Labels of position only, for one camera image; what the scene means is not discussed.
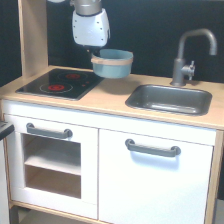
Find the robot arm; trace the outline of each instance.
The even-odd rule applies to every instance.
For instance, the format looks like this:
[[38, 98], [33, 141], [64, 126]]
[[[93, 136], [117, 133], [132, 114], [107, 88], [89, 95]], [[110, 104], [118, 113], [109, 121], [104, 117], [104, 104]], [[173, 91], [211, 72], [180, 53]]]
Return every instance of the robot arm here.
[[[65, 0], [48, 0], [60, 3]], [[72, 18], [74, 41], [93, 48], [101, 48], [110, 38], [110, 27], [106, 10], [101, 0], [71, 0], [75, 7]]]

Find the dark wall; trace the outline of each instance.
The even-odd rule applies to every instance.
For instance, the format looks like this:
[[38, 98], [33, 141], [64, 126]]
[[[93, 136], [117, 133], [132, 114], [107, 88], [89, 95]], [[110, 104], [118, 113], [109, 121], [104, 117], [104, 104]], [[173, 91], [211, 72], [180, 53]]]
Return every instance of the dark wall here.
[[17, 0], [0, 0], [0, 87], [21, 74]]
[[[104, 0], [111, 28], [105, 48], [134, 53], [132, 73], [171, 77], [180, 36], [208, 28], [218, 41], [218, 56], [209, 56], [205, 37], [189, 38], [185, 58], [195, 60], [195, 80], [224, 82], [224, 2]], [[48, 3], [50, 64], [91, 68], [86, 51], [72, 37], [72, 7]]]

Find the bowl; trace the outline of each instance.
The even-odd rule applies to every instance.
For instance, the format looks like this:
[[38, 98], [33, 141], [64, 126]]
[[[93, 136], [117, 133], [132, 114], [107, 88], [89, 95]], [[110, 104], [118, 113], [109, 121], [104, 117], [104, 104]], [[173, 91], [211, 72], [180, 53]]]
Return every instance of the bowl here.
[[128, 76], [131, 73], [133, 62], [133, 53], [129, 51], [102, 49], [100, 57], [92, 55], [93, 71], [96, 75], [119, 79]]

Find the door handle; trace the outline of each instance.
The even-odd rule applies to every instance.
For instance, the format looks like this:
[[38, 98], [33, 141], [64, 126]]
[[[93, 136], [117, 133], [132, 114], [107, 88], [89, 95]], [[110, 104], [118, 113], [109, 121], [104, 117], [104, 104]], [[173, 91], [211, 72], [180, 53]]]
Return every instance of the door handle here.
[[64, 132], [58, 132], [58, 131], [49, 131], [45, 129], [38, 129], [35, 128], [33, 124], [28, 123], [26, 125], [27, 132], [34, 135], [41, 135], [45, 137], [51, 137], [51, 138], [59, 138], [59, 139], [66, 139], [69, 137], [72, 137], [73, 133], [69, 129], [65, 129]]
[[171, 147], [170, 150], [167, 149], [158, 149], [158, 148], [149, 148], [146, 146], [136, 145], [132, 139], [127, 139], [125, 141], [125, 145], [127, 146], [129, 151], [146, 153], [151, 155], [157, 156], [164, 156], [164, 157], [175, 157], [180, 155], [181, 149], [178, 146]]

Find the oven window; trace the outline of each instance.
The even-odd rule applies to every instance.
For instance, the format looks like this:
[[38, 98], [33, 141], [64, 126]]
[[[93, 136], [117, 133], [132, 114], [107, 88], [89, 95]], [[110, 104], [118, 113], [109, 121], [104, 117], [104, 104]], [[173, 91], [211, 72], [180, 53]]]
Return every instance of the oven window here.
[[81, 144], [23, 134], [26, 187], [81, 198]]

